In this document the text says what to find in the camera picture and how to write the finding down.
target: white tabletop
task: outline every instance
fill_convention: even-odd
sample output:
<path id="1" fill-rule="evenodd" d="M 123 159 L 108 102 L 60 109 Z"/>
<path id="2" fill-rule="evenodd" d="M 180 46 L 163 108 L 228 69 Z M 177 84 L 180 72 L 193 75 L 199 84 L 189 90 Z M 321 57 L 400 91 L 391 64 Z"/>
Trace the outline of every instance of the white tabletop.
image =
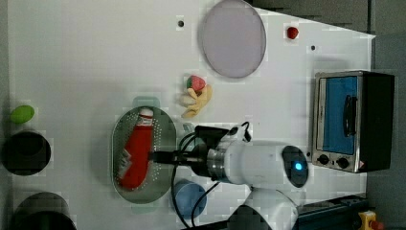
<path id="1" fill-rule="evenodd" d="M 112 129 L 137 96 L 155 96 L 176 125 L 253 123 L 255 139 L 279 140 L 309 150 L 312 87 L 319 71 L 369 70 L 372 36 L 258 10 L 267 35 L 265 59 L 251 76 L 230 80 L 206 63 L 198 42 L 200 22 L 217 1 L 9 1 L 11 105 L 29 104 L 24 126 L 52 145 L 46 169 L 13 176 L 14 207 L 37 192 L 69 203 L 78 229 L 178 229 L 167 193 L 149 214 L 115 193 L 110 180 Z M 177 27 L 178 20 L 185 27 Z M 296 40 L 285 29 L 296 26 Z M 176 97 L 190 74 L 214 89 L 210 103 L 191 120 Z M 213 182 L 180 169 L 209 188 Z M 306 202 L 364 193 L 365 174 L 315 167 Z M 209 195 L 198 222 L 224 220 L 245 197 L 246 186 L 222 184 Z"/>

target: green lime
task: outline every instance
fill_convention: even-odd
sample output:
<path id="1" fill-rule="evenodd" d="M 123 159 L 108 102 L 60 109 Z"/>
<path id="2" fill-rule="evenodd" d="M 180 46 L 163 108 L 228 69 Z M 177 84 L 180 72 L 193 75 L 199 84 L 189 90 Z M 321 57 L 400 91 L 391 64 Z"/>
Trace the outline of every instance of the green lime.
<path id="1" fill-rule="evenodd" d="M 34 116 L 34 109 L 29 105 L 18 106 L 11 113 L 11 121 L 16 124 L 23 124 L 31 120 Z"/>

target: gray tray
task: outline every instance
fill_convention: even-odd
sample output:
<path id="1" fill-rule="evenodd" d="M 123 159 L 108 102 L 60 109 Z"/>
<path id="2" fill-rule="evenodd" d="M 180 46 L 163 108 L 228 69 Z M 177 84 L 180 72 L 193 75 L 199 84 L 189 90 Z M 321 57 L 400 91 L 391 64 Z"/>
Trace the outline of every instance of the gray tray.
<path id="1" fill-rule="evenodd" d="M 170 116 L 160 108 L 148 106 L 153 110 L 153 150 L 174 151 L 176 149 L 176 128 Z M 138 118 L 136 107 L 126 112 L 114 127 L 112 136 L 112 180 L 117 193 L 131 203 L 146 204 L 163 196 L 170 187 L 172 165 L 148 163 L 147 177 L 135 190 L 123 189 L 118 182 L 118 168 L 126 141 Z"/>

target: black pot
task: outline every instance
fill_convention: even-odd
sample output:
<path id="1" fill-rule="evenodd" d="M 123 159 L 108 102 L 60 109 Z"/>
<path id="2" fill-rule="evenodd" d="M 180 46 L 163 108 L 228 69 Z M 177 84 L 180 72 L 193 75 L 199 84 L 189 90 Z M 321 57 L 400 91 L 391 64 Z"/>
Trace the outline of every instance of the black pot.
<path id="1" fill-rule="evenodd" d="M 56 194 L 39 193 L 25 199 L 11 220 L 11 230 L 76 230 L 68 204 Z"/>
<path id="2" fill-rule="evenodd" d="M 17 175 L 32 175 L 42 171 L 51 158 L 51 147 L 38 133 L 22 131 L 4 145 L 1 160 L 4 167 Z"/>

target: red ketchup bottle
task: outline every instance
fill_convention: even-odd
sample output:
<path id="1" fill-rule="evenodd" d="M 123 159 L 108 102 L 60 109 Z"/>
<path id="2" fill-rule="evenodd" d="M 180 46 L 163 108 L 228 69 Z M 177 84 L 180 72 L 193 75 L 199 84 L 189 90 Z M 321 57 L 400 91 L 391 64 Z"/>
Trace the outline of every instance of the red ketchup bottle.
<path id="1" fill-rule="evenodd" d="M 147 175 L 148 155 L 152 144 L 152 116 L 149 108 L 140 110 L 137 125 L 125 144 L 119 167 L 119 180 L 123 188 L 134 190 Z"/>

